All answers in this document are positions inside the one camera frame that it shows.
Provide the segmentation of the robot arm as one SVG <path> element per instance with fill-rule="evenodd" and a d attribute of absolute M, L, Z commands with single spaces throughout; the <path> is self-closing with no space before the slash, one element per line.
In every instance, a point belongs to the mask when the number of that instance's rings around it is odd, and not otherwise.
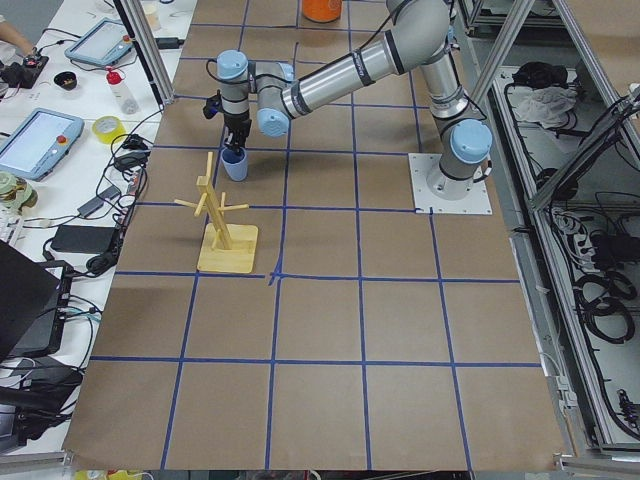
<path fill-rule="evenodd" d="M 389 75 L 419 69 L 443 146 L 427 174 L 428 188 L 440 198 L 460 200 L 484 181 L 476 172 L 489 155 L 493 136 L 456 71 L 448 40 L 450 2 L 389 1 L 386 8 L 390 28 L 380 28 L 360 47 L 301 78 L 290 64 L 251 61 L 239 50 L 214 58 L 218 90 L 207 98 L 203 115 L 211 119 L 222 114 L 224 147 L 232 159 L 245 155 L 253 123 L 263 135 L 280 137 L 296 118 Z"/>

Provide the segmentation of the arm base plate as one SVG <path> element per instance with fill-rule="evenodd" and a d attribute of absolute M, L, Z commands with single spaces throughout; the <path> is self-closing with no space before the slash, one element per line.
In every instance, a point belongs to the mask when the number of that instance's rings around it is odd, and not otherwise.
<path fill-rule="evenodd" d="M 492 215 L 483 172 L 477 167 L 467 180 L 452 180 L 440 170 L 440 154 L 409 153 L 414 210 L 423 214 Z"/>

